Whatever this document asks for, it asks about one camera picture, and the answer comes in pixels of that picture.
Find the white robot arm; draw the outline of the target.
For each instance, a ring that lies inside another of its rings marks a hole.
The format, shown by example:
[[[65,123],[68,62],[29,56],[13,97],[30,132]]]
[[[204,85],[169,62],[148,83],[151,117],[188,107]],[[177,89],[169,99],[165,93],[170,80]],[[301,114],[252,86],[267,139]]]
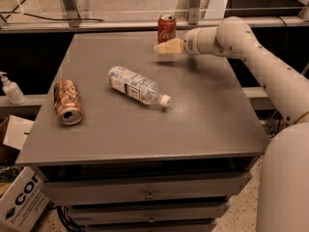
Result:
[[[183,51],[239,59],[264,88],[287,127],[263,157],[256,232],[309,232],[309,79],[264,48],[235,16],[154,47],[158,54]]]

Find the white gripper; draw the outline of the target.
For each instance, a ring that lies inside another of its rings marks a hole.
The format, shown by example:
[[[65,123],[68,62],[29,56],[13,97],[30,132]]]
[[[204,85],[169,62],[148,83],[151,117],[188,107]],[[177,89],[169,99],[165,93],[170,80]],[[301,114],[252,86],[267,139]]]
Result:
[[[184,43],[175,38],[154,46],[156,54],[178,54],[183,52],[195,54],[216,54],[219,46],[216,42],[216,27],[195,28],[184,34]]]

